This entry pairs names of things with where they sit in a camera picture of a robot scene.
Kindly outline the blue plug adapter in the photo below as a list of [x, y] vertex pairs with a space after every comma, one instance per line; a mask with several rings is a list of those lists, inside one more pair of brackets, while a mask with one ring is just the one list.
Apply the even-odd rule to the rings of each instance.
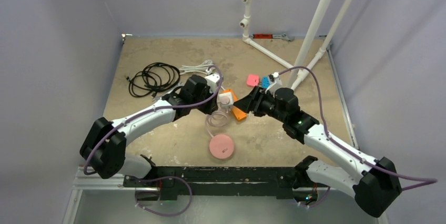
[[267, 89], [270, 85], [271, 85], [271, 82], [270, 82], [270, 78], [269, 77], [266, 76], [266, 77], [263, 77], [261, 79], [260, 86], [262, 88]]

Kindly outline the white cube socket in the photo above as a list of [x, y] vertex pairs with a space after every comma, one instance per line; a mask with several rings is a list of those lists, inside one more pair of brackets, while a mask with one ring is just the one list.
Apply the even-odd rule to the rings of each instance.
[[232, 93], [226, 92], [218, 95], [219, 106], [221, 109], [231, 110], [234, 99]]

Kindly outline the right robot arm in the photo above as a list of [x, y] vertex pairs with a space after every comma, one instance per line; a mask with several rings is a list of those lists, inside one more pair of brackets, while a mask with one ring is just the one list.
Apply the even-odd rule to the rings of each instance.
[[244, 113], [269, 116], [282, 123], [286, 134], [332, 160], [336, 167], [315, 160], [298, 168], [296, 181], [307, 186], [321, 183], [352, 197], [368, 215], [379, 218], [401, 194], [400, 181], [392, 173], [394, 163], [383, 157], [364, 154], [325, 130], [324, 125], [301, 110], [297, 96], [289, 88], [274, 93], [255, 87], [246, 97], [234, 102]]

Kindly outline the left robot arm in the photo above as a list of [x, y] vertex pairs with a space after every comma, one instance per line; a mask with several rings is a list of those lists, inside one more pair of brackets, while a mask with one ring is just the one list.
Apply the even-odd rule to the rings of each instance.
[[93, 169], [84, 173], [98, 174], [103, 179], [121, 174], [135, 177], [145, 187], [152, 186], [157, 179], [156, 165], [144, 155], [127, 154], [126, 147], [149, 131], [189, 115], [193, 109], [206, 115], [215, 112], [221, 82], [220, 74], [192, 75], [178, 91], [164, 94], [141, 111], [115, 120], [98, 118], [79, 150], [86, 161], [84, 167]]

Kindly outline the orange power strip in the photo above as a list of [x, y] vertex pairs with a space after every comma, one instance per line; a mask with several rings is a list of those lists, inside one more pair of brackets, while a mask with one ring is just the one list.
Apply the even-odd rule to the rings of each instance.
[[[226, 90], [223, 91], [223, 93], [224, 94], [225, 93], [231, 93], [233, 100], [234, 101], [238, 100], [237, 96], [235, 95], [235, 93], [231, 89], [226, 89]], [[234, 116], [234, 118], [235, 118], [235, 120], [237, 122], [242, 122], [242, 121], [246, 120], [246, 118], [248, 117], [248, 115], [246, 113], [244, 113], [242, 110], [240, 110], [237, 107], [233, 107], [231, 109], [231, 112], [232, 112], [232, 114], [233, 114], [233, 116]]]

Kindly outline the pink plug adapter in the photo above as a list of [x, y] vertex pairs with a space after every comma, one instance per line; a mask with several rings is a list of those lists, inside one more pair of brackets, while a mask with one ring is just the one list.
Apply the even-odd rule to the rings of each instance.
[[249, 74], [247, 76], [246, 85], [249, 87], [255, 87], [258, 86], [260, 82], [260, 77], [255, 74]]

